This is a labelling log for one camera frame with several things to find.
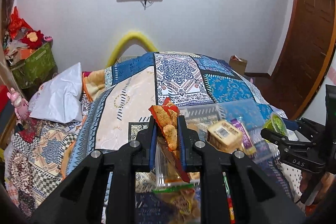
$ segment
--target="clear plastic container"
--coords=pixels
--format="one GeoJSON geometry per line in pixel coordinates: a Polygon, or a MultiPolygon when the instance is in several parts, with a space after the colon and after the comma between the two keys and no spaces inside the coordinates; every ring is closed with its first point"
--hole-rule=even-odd
{"type": "MultiPolygon", "coordinates": [[[[262,160],[272,157],[268,145],[266,144],[267,147],[265,146],[265,141],[263,141],[260,135],[260,131],[265,122],[254,100],[247,99],[219,104],[186,106],[179,107],[179,110],[180,115],[184,115],[187,127],[195,130],[198,133],[199,139],[202,141],[206,140],[209,125],[223,119],[230,121],[234,118],[241,117],[253,144],[255,144],[257,148],[257,153],[253,161],[259,163],[262,160]]],[[[186,184],[179,179],[179,176],[174,171],[174,168],[167,162],[159,147],[157,147],[156,150],[155,167],[157,187],[161,188],[186,184]]],[[[199,179],[192,179],[190,183],[199,183],[199,179]]]]}

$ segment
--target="metal screw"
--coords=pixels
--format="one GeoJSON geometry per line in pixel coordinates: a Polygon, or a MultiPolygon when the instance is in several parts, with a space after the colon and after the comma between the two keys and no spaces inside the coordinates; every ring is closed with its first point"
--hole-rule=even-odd
{"type": "Polygon", "coordinates": [[[196,146],[197,148],[203,148],[203,147],[205,146],[205,142],[197,141],[197,142],[195,143],[195,146],[196,146]]]}
{"type": "Polygon", "coordinates": [[[100,151],[99,150],[93,150],[92,152],[91,152],[91,157],[92,158],[98,158],[99,156],[100,156],[100,151]]]}
{"type": "Polygon", "coordinates": [[[130,142],[129,142],[129,145],[130,145],[131,147],[136,148],[136,147],[138,147],[138,146],[140,145],[140,142],[137,141],[137,140],[135,140],[135,141],[130,141],[130,142]]]}
{"type": "Polygon", "coordinates": [[[243,158],[245,156],[245,154],[243,152],[241,152],[240,150],[235,151],[235,156],[239,159],[243,158]]]}

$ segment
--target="green storage box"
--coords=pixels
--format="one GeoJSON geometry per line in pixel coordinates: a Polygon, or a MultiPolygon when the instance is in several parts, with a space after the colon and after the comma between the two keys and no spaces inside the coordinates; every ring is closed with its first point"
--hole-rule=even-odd
{"type": "Polygon", "coordinates": [[[12,66],[11,70],[19,87],[27,89],[34,85],[36,79],[43,82],[55,65],[50,43],[45,43],[26,60],[12,66]]]}

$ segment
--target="patterned quilt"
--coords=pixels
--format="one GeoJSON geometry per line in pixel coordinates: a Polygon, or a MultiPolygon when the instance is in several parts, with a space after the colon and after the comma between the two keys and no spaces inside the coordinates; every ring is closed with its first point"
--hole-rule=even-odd
{"type": "MultiPolygon", "coordinates": [[[[25,144],[24,148],[19,148],[14,142],[6,162],[7,190],[12,192],[12,200],[27,216],[92,150],[117,150],[134,139],[137,132],[147,128],[151,115],[148,108],[162,104],[166,97],[178,106],[253,99],[264,120],[273,111],[285,117],[283,111],[270,106],[260,91],[225,61],[205,55],[146,53],[105,69],[104,89],[101,88],[101,74],[99,71],[85,76],[84,82],[91,83],[91,86],[84,87],[84,90],[93,90],[94,96],[88,95],[93,102],[88,113],[84,113],[87,117],[80,131],[79,127],[75,131],[70,129],[73,125],[47,123],[35,145],[25,144]],[[70,138],[76,141],[68,150],[70,138]],[[59,169],[66,155],[70,158],[62,176],[59,169]]],[[[88,106],[87,97],[84,98],[84,105],[88,106]]],[[[274,176],[292,197],[288,182],[274,160],[264,162],[261,167],[268,175],[274,176]]],[[[141,200],[142,206],[136,208],[137,223],[168,223],[167,216],[174,214],[171,206],[149,193],[154,187],[155,170],[148,174],[137,173],[136,199],[141,200]]]]}
{"type": "MultiPolygon", "coordinates": [[[[83,93],[83,117],[88,115],[90,104],[83,93]]],[[[28,218],[65,177],[64,162],[81,127],[82,122],[61,124],[31,118],[29,134],[14,134],[6,156],[5,183],[11,200],[28,218]]]]}

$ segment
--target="purple package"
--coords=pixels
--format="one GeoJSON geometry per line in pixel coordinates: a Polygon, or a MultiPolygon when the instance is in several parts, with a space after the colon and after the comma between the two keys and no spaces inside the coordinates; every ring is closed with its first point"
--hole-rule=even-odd
{"type": "Polygon", "coordinates": [[[248,155],[248,156],[253,155],[256,152],[256,148],[252,144],[251,138],[250,138],[249,134],[247,133],[247,131],[244,127],[244,124],[242,122],[238,121],[238,119],[232,119],[230,121],[230,123],[235,128],[238,128],[243,133],[242,145],[244,147],[245,154],[248,155]]]}

